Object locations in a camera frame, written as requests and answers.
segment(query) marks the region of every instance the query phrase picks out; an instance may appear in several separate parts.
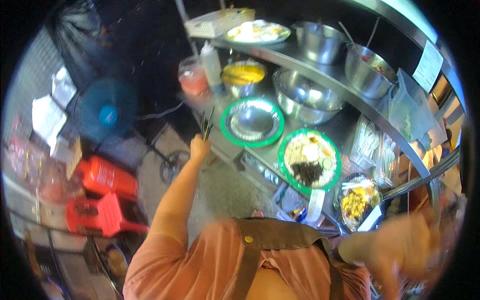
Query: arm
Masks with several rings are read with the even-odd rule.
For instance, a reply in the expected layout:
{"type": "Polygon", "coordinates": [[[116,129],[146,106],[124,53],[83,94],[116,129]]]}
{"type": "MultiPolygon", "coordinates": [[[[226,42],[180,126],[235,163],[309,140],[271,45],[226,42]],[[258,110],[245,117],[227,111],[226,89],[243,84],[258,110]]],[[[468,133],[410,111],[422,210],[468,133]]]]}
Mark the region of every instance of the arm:
{"type": "Polygon", "coordinates": [[[192,209],[200,166],[210,153],[210,142],[197,134],[190,143],[191,157],[160,200],[150,227],[157,233],[177,240],[185,249],[188,244],[187,220],[192,209]]]}
{"type": "Polygon", "coordinates": [[[366,266],[382,285],[385,299],[398,299],[399,276],[423,279],[425,266],[438,249],[433,214],[398,216],[377,231],[357,232],[341,242],[338,254],[348,264],[366,266]]]}

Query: brown apron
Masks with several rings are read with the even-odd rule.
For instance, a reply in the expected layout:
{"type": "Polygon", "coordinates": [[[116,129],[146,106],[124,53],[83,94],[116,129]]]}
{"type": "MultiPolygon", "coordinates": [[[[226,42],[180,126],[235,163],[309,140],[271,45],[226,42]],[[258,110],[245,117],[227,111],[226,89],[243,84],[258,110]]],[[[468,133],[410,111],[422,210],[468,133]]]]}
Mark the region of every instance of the brown apron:
{"type": "Polygon", "coordinates": [[[330,264],[330,300],[343,299],[340,273],[328,256],[327,238],[314,228],[295,222],[276,219],[236,219],[245,251],[240,263],[233,300],[244,300],[257,272],[261,250],[295,250],[317,246],[330,264]]]}

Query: rice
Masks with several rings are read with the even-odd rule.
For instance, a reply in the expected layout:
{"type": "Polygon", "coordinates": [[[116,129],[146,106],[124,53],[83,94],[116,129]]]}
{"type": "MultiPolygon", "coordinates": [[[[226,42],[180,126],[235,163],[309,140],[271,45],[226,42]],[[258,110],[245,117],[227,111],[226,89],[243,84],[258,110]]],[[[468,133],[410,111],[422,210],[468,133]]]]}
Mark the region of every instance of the rice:
{"type": "MultiPolygon", "coordinates": [[[[288,172],[294,176],[294,171],[292,169],[292,165],[297,163],[317,163],[320,168],[320,164],[323,162],[324,159],[329,159],[332,162],[332,167],[327,169],[323,169],[323,173],[319,176],[319,178],[313,180],[311,185],[312,188],[321,188],[327,185],[329,182],[332,181],[333,177],[335,176],[335,170],[337,167],[336,161],[336,152],[335,149],[321,136],[318,136],[313,133],[308,134],[300,134],[296,137],[292,138],[290,142],[285,147],[285,154],[284,154],[284,161],[285,166],[287,167],[288,172]],[[311,137],[315,137],[318,140],[318,143],[314,143],[310,140],[311,137]],[[309,144],[317,144],[318,145],[318,156],[319,158],[316,161],[309,161],[305,155],[302,154],[302,148],[305,145],[309,144]]],[[[297,175],[295,178],[296,181],[301,182],[300,177],[297,175]]]]}

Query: blue fan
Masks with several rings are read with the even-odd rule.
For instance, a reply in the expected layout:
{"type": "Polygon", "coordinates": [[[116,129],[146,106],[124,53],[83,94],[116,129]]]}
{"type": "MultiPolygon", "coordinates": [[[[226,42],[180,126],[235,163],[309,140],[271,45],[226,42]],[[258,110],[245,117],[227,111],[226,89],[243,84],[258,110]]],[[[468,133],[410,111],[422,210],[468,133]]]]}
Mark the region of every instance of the blue fan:
{"type": "Polygon", "coordinates": [[[76,102],[75,118],[90,140],[103,143],[127,133],[136,120],[137,93],[128,82],[102,78],[76,102]]]}

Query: cucumber slice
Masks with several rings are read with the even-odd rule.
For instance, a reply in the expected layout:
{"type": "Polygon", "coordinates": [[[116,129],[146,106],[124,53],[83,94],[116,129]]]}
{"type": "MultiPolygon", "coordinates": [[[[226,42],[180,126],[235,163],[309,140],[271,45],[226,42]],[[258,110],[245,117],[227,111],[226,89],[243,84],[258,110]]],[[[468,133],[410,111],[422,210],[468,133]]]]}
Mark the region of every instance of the cucumber slice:
{"type": "Polygon", "coordinates": [[[330,170],[333,167],[333,163],[330,159],[326,158],[323,160],[322,166],[324,167],[324,169],[330,170]]]}

